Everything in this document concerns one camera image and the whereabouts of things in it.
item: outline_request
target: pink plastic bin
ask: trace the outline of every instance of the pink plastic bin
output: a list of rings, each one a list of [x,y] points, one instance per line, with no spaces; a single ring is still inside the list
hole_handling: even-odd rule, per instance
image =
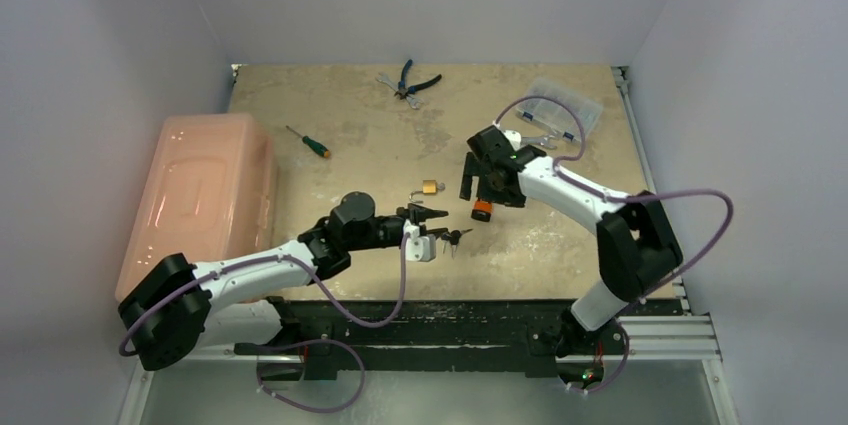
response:
[[[234,258],[269,247],[277,167],[271,138],[248,114],[171,117],[135,218],[115,298],[162,258]]]

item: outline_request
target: blue handled pliers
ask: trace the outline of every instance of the blue handled pliers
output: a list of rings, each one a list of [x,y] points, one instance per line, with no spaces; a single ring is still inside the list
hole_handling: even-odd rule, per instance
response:
[[[403,70],[400,72],[400,81],[398,82],[398,89],[395,92],[395,96],[398,99],[403,100],[408,95],[411,95],[415,92],[420,92],[425,88],[430,88],[433,85],[439,83],[439,80],[442,79],[442,74],[436,75],[434,78],[427,80],[424,83],[419,83],[418,85],[406,86],[406,74],[409,72],[409,69],[412,68],[412,60],[407,60],[406,64],[403,66]]]

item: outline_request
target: wrench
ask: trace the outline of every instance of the wrench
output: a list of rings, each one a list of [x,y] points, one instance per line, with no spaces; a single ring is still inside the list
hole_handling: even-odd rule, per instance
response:
[[[389,88],[391,88],[395,91],[395,93],[397,93],[397,82],[393,82],[392,79],[389,78],[389,76],[385,73],[381,73],[380,76],[377,77],[377,81],[388,85]],[[413,110],[418,110],[419,108],[421,108],[420,104],[424,103],[424,100],[421,100],[420,98],[415,97],[413,95],[407,95],[406,102],[409,103],[409,106],[412,107]]]
[[[551,140],[556,140],[556,135],[542,135],[540,137],[522,137],[521,138],[521,146],[525,145],[538,145],[542,148],[547,148],[548,150],[556,150],[556,145],[551,143]]]

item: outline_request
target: beige table surface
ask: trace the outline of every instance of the beige table surface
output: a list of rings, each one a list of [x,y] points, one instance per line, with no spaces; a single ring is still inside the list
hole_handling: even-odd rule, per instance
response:
[[[575,172],[605,186],[639,192],[645,181],[630,126],[606,65],[415,64],[408,82],[437,73],[444,78],[419,94],[421,110],[376,81],[393,79],[402,64],[251,65],[239,70],[230,111],[249,112],[274,137],[280,165],[273,243],[312,227],[346,193],[367,192],[378,215],[405,206],[424,179],[447,189],[424,198],[450,216],[428,221],[431,228],[473,228],[456,254],[429,263],[410,263],[409,299],[576,298],[598,280],[595,237],[548,206],[528,200],[524,209],[495,207],[492,221],[471,220],[471,203],[458,198],[468,147],[465,141],[488,126],[497,113],[521,97],[539,76],[548,77],[603,104],[600,122]],[[332,158],[314,155],[288,132],[291,125],[323,142]],[[504,124],[527,135],[539,130],[511,116]],[[576,147],[557,142],[553,154]],[[329,281],[340,298],[395,299],[398,249],[353,253],[353,264]],[[324,298],[314,286],[287,289],[289,299]],[[655,297],[671,297],[670,287]]]

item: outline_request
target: screwdriver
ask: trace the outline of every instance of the screwdriver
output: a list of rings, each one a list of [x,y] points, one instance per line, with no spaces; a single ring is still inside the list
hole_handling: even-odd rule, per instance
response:
[[[312,140],[308,136],[303,136],[303,135],[297,133],[297,131],[295,131],[295,129],[291,128],[288,125],[286,125],[286,128],[288,128],[289,131],[292,132],[293,134],[300,137],[300,141],[305,143],[306,146],[309,147],[310,149],[312,149],[312,151],[315,152],[316,154],[318,154],[318,156],[324,157],[324,158],[330,158],[330,150],[327,149],[327,147],[325,147],[324,145],[322,145],[321,142],[316,142],[315,140]]]

